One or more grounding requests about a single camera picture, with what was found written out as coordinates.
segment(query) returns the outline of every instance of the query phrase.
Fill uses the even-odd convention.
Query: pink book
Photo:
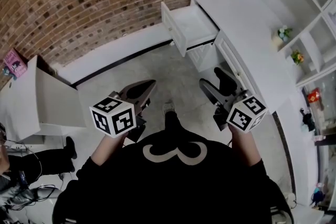
[[[10,71],[18,78],[27,71],[26,64],[22,61],[15,49],[11,49],[5,56],[5,64]]]

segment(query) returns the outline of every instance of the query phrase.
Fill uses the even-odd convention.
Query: sneaker
[[[67,145],[64,147],[64,149],[66,151],[68,151],[69,156],[72,159],[76,159],[77,158],[77,152],[76,152],[76,149],[75,149],[75,143],[73,142],[73,140],[70,136],[67,136],[66,142],[67,142]]]
[[[175,106],[172,99],[165,102],[162,106],[163,115],[166,116],[167,112],[175,112]]]

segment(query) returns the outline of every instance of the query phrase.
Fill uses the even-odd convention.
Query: white cupboard door
[[[205,69],[204,66],[206,63],[204,62],[204,60],[206,59],[206,56],[209,54],[209,51],[212,48],[212,46],[213,46],[212,42],[210,42],[187,51],[187,55],[192,60],[198,72],[201,72]]]
[[[242,84],[244,90],[248,89],[252,93],[256,93],[243,68],[241,67],[240,63],[238,62],[237,58],[235,57],[225,40],[223,38],[221,38],[219,41],[216,39],[215,44],[222,53],[231,70],[235,74],[235,77]]]
[[[161,2],[161,17],[163,24],[169,31],[181,55],[185,57],[187,51],[187,39],[180,31],[179,27],[174,21],[171,11],[168,9],[164,2]]]

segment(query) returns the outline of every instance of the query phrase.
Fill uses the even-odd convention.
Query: black baseboard
[[[97,70],[97,71],[91,73],[90,75],[87,75],[86,77],[84,77],[84,78],[82,78],[82,79],[76,81],[75,83],[73,83],[73,84],[70,85],[70,86],[73,87],[74,89],[76,89],[76,87],[77,87],[78,85],[84,83],[85,81],[87,81],[87,80],[89,80],[89,79],[92,79],[93,77],[95,77],[95,76],[97,76],[97,75],[99,75],[99,74],[102,74],[103,72],[105,72],[105,71],[107,71],[107,70],[109,70],[109,69],[111,69],[111,68],[113,68],[113,67],[116,67],[116,66],[118,66],[118,65],[121,65],[121,64],[124,63],[124,62],[127,62],[127,61],[129,61],[129,60],[132,60],[133,58],[135,58],[135,57],[137,57],[137,56],[143,55],[143,54],[145,54],[146,52],[149,52],[149,51],[151,51],[151,50],[155,50],[155,49],[158,49],[158,48],[163,47],[163,46],[165,46],[165,45],[168,45],[168,44],[170,44],[170,42],[172,42],[171,39],[168,40],[168,41],[159,43],[159,44],[157,44],[157,45],[155,45],[155,46],[149,47],[149,48],[147,48],[147,49],[138,51],[138,52],[136,52],[136,53],[134,53],[134,54],[132,54],[132,55],[129,55],[129,56],[125,57],[125,58],[122,58],[122,59],[120,59],[120,60],[118,60],[118,61],[116,61],[116,62],[114,62],[114,63],[111,63],[111,64],[108,65],[108,66],[105,66],[105,67],[103,67],[103,68],[101,68],[101,69],[99,69],[99,70]]]
[[[290,182],[291,182],[291,185],[292,185],[292,192],[296,195],[294,169],[293,169],[292,159],[291,159],[290,154],[289,154],[289,148],[288,148],[288,144],[287,144],[286,137],[285,137],[285,134],[284,134],[284,130],[282,129],[278,114],[276,112],[274,112],[272,114],[272,116],[273,116],[275,124],[278,128],[278,132],[279,132],[279,135],[280,135],[280,138],[281,138],[282,145],[284,146],[285,155],[286,155],[286,159],[287,159],[287,165],[288,165],[288,169],[289,169]]]

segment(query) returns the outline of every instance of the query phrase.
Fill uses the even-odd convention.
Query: black wire
[[[298,203],[296,202],[296,200],[294,200],[294,202],[295,202],[295,206],[291,207],[291,210],[294,209],[294,208],[296,208],[296,205],[298,205]]]
[[[61,185],[61,187],[59,188],[59,190],[62,190],[63,183],[64,183],[64,179],[62,179],[62,185]]]
[[[40,176],[42,175],[42,164],[41,164],[41,161],[39,160],[39,158],[36,156],[35,152],[31,151],[24,142],[17,142],[17,141],[13,141],[13,140],[9,140],[9,139],[2,139],[0,138],[0,140],[2,141],[10,141],[10,142],[14,142],[16,144],[21,144],[22,146],[24,146],[26,148],[26,151],[27,152],[31,152],[34,154],[34,156],[37,158],[38,162],[40,163],[40,168],[41,168],[41,171],[40,171],[40,174],[37,176],[37,178],[34,180],[35,181],[38,181],[38,179],[40,178]]]
[[[52,191],[48,194],[47,197],[44,197],[44,198],[30,199],[30,198],[28,198],[28,197],[25,197],[26,199],[28,199],[28,200],[30,200],[30,201],[28,201],[27,203],[23,204],[22,206],[20,206],[19,208],[16,208],[16,209],[14,209],[14,206],[15,206],[15,205],[12,205],[12,206],[9,208],[9,210],[20,211],[20,210],[22,210],[23,208],[25,208],[26,206],[34,206],[34,205],[36,205],[37,202],[41,202],[41,201],[45,201],[45,200],[47,200],[47,199],[53,194],[53,192],[55,191],[55,189],[57,189],[55,185],[44,185],[44,186],[39,186],[39,187],[37,187],[36,190],[41,189],[41,188],[49,188],[49,189],[52,189]]]

